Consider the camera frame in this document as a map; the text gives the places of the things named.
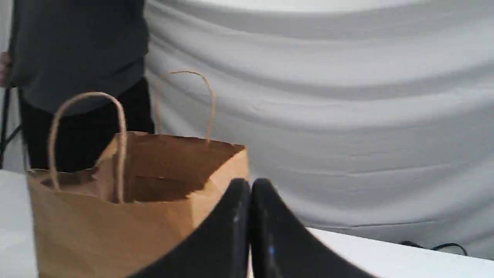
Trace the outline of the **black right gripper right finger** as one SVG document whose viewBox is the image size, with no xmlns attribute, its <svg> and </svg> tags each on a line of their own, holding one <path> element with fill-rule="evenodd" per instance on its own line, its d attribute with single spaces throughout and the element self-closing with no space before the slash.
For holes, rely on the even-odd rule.
<svg viewBox="0 0 494 278">
<path fill-rule="evenodd" d="M 252 185 L 250 249 L 255 278 L 370 278 L 312 235 L 270 180 Z"/>
</svg>

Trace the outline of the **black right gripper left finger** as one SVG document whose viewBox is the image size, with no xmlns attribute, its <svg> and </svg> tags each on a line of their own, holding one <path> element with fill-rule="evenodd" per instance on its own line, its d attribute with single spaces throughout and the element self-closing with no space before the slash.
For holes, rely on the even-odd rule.
<svg viewBox="0 0 494 278">
<path fill-rule="evenodd" d="M 231 180 L 205 220 L 178 246 L 134 278 L 247 278 L 250 187 Z"/>
</svg>

